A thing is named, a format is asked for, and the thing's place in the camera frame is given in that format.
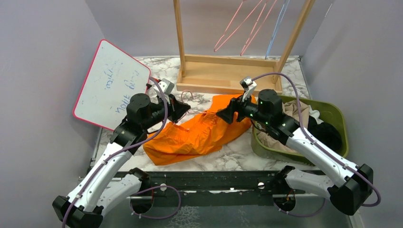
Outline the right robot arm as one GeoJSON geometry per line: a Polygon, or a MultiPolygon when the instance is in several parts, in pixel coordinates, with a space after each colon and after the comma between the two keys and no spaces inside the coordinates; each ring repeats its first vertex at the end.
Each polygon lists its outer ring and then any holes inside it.
{"type": "Polygon", "coordinates": [[[228,124],[244,118],[263,124],[265,133],[302,154],[323,172],[315,175],[287,166],[274,180],[274,187],[280,193],[290,189],[313,193],[352,216],[374,190],[374,171],[370,166],[358,166],[320,142],[299,121],[283,112],[282,99],[272,89],[260,91],[256,103],[245,95],[232,98],[216,115],[228,124]]]}

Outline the black shorts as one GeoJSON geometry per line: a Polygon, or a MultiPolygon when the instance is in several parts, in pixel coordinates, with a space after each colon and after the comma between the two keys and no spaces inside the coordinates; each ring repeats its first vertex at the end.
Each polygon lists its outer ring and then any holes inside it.
{"type": "Polygon", "coordinates": [[[342,148],[341,135],[333,125],[326,122],[318,124],[314,117],[309,116],[307,129],[314,137],[333,151],[336,152],[342,148]]]}

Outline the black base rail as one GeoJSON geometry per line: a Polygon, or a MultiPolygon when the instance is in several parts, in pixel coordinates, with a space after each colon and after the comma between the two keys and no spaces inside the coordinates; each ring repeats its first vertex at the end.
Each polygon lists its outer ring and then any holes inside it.
{"type": "Polygon", "coordinates": [[[295,194],[305,190],[289,187],[276,171],[152,171],[119,172],[119,182],[111,183],[114,174],[101,181],[95,178],[83,193],[78,193],[77,207],[102,208],[106,213],[123,200],[136,211],[152,207],[176,206],[272,206],[281,201],[295,203],[295,194]]]}

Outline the pink framed whiteboard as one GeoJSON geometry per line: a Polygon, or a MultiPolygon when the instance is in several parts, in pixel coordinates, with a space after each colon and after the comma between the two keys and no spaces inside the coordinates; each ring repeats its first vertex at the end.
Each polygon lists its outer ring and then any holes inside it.
{"type": "Polygon", "coordinates": [[[73,116],[114,130],[130,98],[147,91],[151,70],[106,39],[100,40],[76,100],[73,116]]]}

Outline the beige garment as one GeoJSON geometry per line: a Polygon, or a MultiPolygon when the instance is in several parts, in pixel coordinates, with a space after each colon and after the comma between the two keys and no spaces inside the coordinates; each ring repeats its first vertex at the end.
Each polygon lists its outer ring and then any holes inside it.
{"type": "MultiPolygon", "coordinates": [[[[302,123],[304,127],[308,127],[309,115],[310,115],[310,105],[300,101],[301,110],[301,120],[299,119],[299,112],[297,106],[297,100],[292,100],[282,104],[283,116],[287,115],[286,123],[291,123],[294,125],[299,125],[302,123]]],[[[280,141],[274,139],[266,133],[257,133],[258,140],[267,148],[274,150],[276,152],[288,152],[293,154],[298,154],[297,151],[288,148],[286,145],[282,144],[280,141]]]]}

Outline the white shorts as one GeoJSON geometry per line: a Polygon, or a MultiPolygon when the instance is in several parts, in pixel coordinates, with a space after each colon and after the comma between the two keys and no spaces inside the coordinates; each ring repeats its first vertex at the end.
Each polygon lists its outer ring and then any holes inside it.
{"type": "Polygon", "coordinates": [[[309,116],[313,117],[317,124],[321,124],[324,122],[322,119],[320,119],[320,112],[318,110],[312,109],[311,106],[309,106],[309,116]]]}

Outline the blue wire hanger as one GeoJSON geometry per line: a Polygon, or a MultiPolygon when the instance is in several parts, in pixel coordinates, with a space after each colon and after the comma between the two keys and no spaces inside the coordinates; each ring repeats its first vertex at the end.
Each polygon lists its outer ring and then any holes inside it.
{"type": "Polygon", "coordinates": [[[289,2],[290,2],[290,0],[284,0],[283,5],[282,5],[282,7],[281,7],[281,9],[279,11],[279,14],[278,14],[278,17],[277,17],[277,20],[276,20],[276,24],[275,24],[274,29],[273,29],[273,33],[272,33],[269,45],[267,47],[267,51],[266,51],[266,54],[265,54],[265,59],[268,59],[268,57],[269,57],[270,51],[271,51],[271,49],[273,47],[276,35],[278,33],[278,30],[279,30],[279,27],[280,27],[280,25],[282,23],[282,20],[283,20],[284,16],[285,16],[285,13],[287,11],[289,2]]]}

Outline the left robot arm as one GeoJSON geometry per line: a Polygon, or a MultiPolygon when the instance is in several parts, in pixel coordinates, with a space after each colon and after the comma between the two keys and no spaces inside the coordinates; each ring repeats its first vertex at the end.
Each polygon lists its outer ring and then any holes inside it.
{"type": "Polygon", "coordinates": [[[127,197],[144,195],[149,190],[148,175],[139,168],[129,171],[118,183],[108,187],[119,169],[149,141],[148,129],[167,121],[178,122],[190,105],[172,94],[153,103],[146,94],[135,94],[126,116],[115,128],[101,158],[86,177],[66,197],[57,196],[52,207],[62,227],[98,228],[105,215],[127,197]]]}

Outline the orange shorts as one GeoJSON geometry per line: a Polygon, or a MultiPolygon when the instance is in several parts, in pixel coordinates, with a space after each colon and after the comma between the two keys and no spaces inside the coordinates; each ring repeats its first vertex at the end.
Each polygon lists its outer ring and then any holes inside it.
{"type": "Polygon", "coordinates": [[[216,112],[227,107],[236,95],[215,95],[208,110],[181,125],[168,123],[143,149],[155,165],[182,162],[219,151],[250,127],[249,119],[228,124],[216,112]]]}

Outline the wooden clothes rack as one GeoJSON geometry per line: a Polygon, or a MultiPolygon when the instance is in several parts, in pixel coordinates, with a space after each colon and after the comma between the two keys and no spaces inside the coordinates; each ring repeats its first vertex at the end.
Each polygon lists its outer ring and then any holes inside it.
{"type": "Polygon", "coordinates": [[[182,32],[182,18],[180,2],[173,1],[176,22],[180,68],[177,77],[177,90],[213,94],[240,93],[238,82],[246,76],[256,76],[267,72],[274,72],[273,76],[265,79],[257,91],[264,88],[274,89],[282,93],[282,84],[279,74],[296,43],[296,40],[313,8],[315,1],[306,0],[293,31],[278,61],[261,58],[223,57],[186,54],[182,32]]]}

